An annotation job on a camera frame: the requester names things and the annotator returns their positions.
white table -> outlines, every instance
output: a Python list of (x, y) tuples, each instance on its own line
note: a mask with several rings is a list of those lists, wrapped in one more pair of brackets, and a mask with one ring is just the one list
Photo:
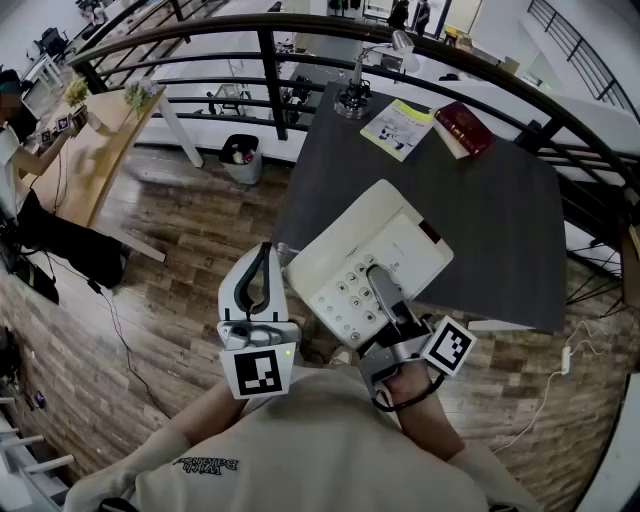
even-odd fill
[(29, 80), (34, 83), (37, 80), (40, 80), (42, 84), (47, 88), (47, 91), (51, 92), (51, 86), (49, 85), (47, 74), (54, 84), (56, 84), (59, 88), (62, 87), (62, 82), (60, 81), (60, 70), (58, 69), (58, 66), (56, 66), (55, 62), (53, 62), (49, 55), (44, 53), (40, 57), (40, 60), (36, 63), (36, 65), (33, 66), (27, 73), (27, 75), (23, 78), (23, 80)]

tabletop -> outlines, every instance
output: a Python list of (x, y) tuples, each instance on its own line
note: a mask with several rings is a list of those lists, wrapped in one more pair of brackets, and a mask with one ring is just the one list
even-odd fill
[(355, 121), (333, 111), (337, 90), (337, 84), (325, 90), (272, 241), (303, 249), (384, 178), (454, 252), (452, 263), (419, 300), (544, 331), (562, 330), (566, 248), (555, 169), (502, 139), (476, 157), (456, 160), (435, 130), (399, 162), (359, 133), (394, 98), (374, 92), (371, 114)]
[[(42, 207), (53, 211), (56, 196), (56, 215), (83, 227), (90, 227), (109, 193), (118, 166), (129, 147), (153, 113), (162, 92), (154, 96), (139, 112), (124, 99), (124, 91), (89, 96), (86, 106), (103, 123), (96, 132), (85, 126), (77, 137), (69, 139), (59, 158), (51, 164), (33, 185)], [(77, 108), (62, 104), (52, 115), (47, 127), (53, 128), (56, 119)], [(27, 175), (30, 185), (33, 176)]]

black bag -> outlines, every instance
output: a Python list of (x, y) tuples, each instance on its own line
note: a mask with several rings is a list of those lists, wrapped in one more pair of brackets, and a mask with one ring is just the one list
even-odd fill
[(0, 331), (0, 378), (9, 377), (14, 382), (19, 377), (20, 350), (13, 341), (13, 334), (6, 327)]

chair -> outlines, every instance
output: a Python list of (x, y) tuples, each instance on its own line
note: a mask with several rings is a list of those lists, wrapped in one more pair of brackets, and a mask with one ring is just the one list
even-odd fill
[(62, 33), (64, 34), (64, 38), (60, 36), (57, 28), (48, 28), (42, 33), (42, 39), (40, 40), (40, 44), (38, 44), (40, 51), (46, 51), (54, 61), (56, 59), (64, 61), (67, 55), (76, 52), (75, 48), (65, 51), (71, 43), (67, 38), (67, 34), (64, 31)]

yellow booklet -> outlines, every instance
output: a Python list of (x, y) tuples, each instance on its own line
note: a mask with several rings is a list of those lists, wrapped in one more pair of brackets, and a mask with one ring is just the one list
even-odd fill
[(432, 126), (431, 114), (393, 100), (360, 133), (402, 162)]

